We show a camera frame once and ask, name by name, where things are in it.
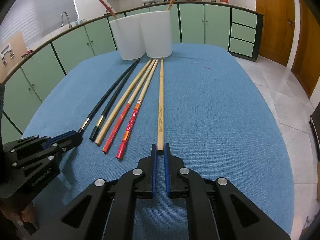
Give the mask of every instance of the faucet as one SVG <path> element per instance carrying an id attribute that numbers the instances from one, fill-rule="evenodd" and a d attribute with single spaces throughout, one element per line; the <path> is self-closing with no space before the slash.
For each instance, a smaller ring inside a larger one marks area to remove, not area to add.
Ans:
<path id="1" fill-rule="evenodd" d="M 66 12 L 62 12 L 62 13 L 61 13 L 61 27 L 63 27 L 63 14 L 66 15 L 67 20 L 68 20 L 68 23 L 69 23 L 69 29 L 71 29 L 72 26 L 71 26 L 71 23 L 70 23 L 70 20 L 69 20 L 69 16 L 68 16 L 68 14 L 67 14 Z"/>

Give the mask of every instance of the white plastic container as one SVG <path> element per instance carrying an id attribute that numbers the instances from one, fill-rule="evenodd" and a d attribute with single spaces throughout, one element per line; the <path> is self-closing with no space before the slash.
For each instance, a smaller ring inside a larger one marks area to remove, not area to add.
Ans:
<path id="1" fill-rule="evenodd" d="M 172 53 L 170 11 L 141 13 L 140 17 L 148 57 L 169 57 Z"/>
<path id="2" fill-rule="evenodd" d="M 113 20 L 110 26 L 123 60 L 141 58 L 145 54 L 139 14 Z"/>

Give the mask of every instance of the blue fabric surface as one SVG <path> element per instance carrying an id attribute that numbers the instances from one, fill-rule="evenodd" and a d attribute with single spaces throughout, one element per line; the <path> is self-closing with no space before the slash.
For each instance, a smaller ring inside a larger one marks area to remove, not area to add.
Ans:
<path id="1" fill-rule="evenodd" d="M 145 55 L 121 95 L 147 60 Z M 121 60 L 118 51 L 81 62 L 46 98 L 24 137 L 53 137 L 78 130 L 132 62 Z M 119 162 L 115 155 L 133 107 L 107 155 L 102 153 L 105 141 L 97 147 L 88 138 L 107 100 L 84 133 L 82 144 L 64 155 L 61 174 L 34 200 L 40 226 L 95 179 L 118 179 L 135 168 L 140 158 L 150 155 L 151 145 L 156 143 L 159 73 L 160 64 L 140 108 L 124 160 Z M 294 188 L 285 144 L 262 95 L 224 49 L 173 45 L 172 55 L 164 60 L 164 142 L 170 144 L 172 155 L 183 158 L 185 166 L 202 177 L 229 179 L 290 234 Z M 166 197 L 164 161 L 162 156 L 157 158 L 156 197 L 137 201 L 133 239 L 188 239 L 185 202 Z"/>

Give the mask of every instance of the tiled floor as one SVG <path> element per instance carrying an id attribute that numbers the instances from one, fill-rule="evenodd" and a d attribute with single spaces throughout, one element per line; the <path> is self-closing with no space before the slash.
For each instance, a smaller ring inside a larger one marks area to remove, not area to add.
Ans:
<path id="1" fill-rule="evenodd" d="M 237 58 L 267 102 L 288 150 L 294 182 L 294 213 L 308 227 L 319 211 L 316 202 L 316 145 L 309 125 L 313 107 L 292 72 L 258 57 L 257 62 Z"/>

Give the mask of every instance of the silver bolt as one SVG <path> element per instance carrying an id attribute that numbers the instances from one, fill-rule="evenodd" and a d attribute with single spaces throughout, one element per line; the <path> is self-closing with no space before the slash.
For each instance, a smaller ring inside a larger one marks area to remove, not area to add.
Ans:
<path id="1" fill-rule="evenodd" d="M 134 175 L 141 175 L 142 174 L 142 169 L 134 169 L 133 171 L 132 171 L 132 173 L 134 174 Z"/>
<path id="2" fill-rule="evenodd" d="M 228 183 L 228 180 L 226 178 L 219 178 L 218 183 L 220 185 L 226 185 Z"/>
<path id="3" fill-rule="evenodd" d="M 188 168 L 181 168 L 179 171 L 181 174 L 184 174 L 184 175 L 186 175 L 190 172 L 190 170 Z"/>
<path id="4" fill-rule="evenodd" d="M 101 187 L 103 186 L 105 183 L 104 179 L 97 179 L 94 184 L 97 186 L 97 187 Z"/>

